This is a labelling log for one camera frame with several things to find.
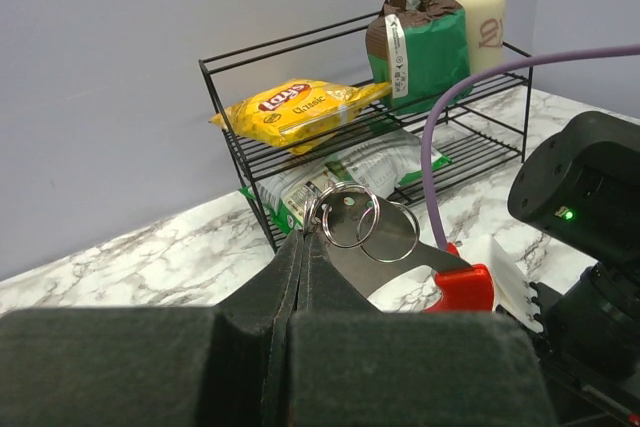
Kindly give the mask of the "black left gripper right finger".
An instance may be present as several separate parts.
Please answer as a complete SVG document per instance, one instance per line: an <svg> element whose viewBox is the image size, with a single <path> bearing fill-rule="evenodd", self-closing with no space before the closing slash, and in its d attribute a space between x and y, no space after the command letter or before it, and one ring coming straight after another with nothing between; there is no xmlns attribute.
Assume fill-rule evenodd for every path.
<svg viewBox="0 0 640 427"><path fill-rule="evenodd" d="M289 239L295 247L291 319L308 313L382 314L336 269L318 236L292 232Z"/></svg>

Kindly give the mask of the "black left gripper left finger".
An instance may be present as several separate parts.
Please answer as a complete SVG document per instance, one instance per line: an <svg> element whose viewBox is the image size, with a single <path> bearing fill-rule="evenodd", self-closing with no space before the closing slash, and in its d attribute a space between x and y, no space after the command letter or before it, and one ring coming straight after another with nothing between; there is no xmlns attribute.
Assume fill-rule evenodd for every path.
<svg viewBox="0 0 640 427"><path fill-rule="evenodd" d="M215 339L284 347L299 287L303 234L288 235L273 259L217 305Z"/></svg>

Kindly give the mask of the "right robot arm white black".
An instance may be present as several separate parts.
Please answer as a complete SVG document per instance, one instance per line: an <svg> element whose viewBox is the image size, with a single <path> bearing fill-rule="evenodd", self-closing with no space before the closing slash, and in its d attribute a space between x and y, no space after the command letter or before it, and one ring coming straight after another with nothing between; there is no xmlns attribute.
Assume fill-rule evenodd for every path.
<svg viewBox="0 0 640 427"><path fill-rule="evenodd" d="M541 370L618 422L638 425L638 125L577 115L522 165L508 211L596 261L565 294L530 283L542 330L528 336Z"/></svg>

